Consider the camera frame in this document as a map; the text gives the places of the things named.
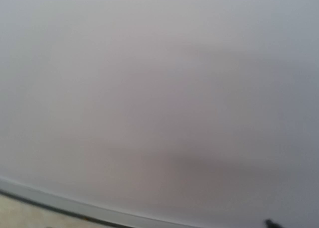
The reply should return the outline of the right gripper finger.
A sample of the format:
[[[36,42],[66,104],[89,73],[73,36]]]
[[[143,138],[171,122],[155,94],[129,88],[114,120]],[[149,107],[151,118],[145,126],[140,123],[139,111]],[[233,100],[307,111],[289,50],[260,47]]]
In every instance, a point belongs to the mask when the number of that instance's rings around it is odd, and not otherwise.
[[[270,219],[267,219],[264,221],[266,228],[283,228],[282,225],[280,225],[279,223],[276,223]]]

